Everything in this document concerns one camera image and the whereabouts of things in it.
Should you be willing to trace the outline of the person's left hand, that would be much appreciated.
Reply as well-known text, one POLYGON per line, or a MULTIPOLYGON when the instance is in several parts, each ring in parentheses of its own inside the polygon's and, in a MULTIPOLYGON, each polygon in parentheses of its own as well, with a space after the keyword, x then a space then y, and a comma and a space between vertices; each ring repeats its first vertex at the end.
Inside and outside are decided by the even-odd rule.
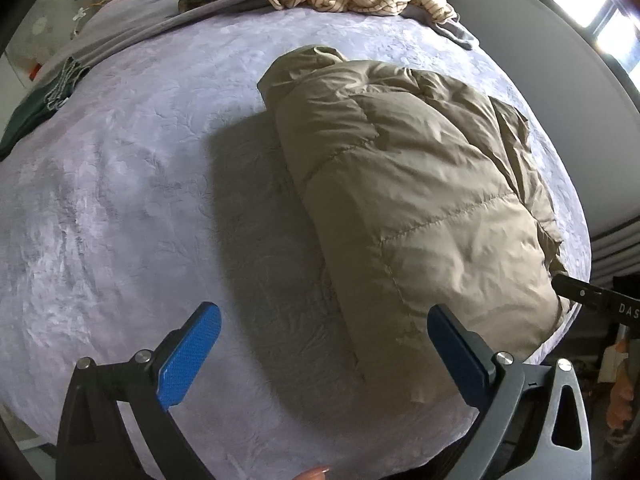
POLYGON ((326 475, 330 471, 330 466, 318 466, 301 472, 293 480, 326 480, 326 475))

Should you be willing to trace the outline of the person's right hand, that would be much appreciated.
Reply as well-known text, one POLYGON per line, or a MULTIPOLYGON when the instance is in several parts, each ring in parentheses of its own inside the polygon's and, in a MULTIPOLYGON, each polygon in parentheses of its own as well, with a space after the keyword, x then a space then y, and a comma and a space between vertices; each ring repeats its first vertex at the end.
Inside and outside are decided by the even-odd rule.
POLYGON ((606 423, 612 430, 622 430, 634 416, 631 403, 634 400, 634 384, 629 379, 626 367, 628 341, 622 339, 615 346, 605 349, 601 377, 610 382, 610 402, 606 410, 606 423))

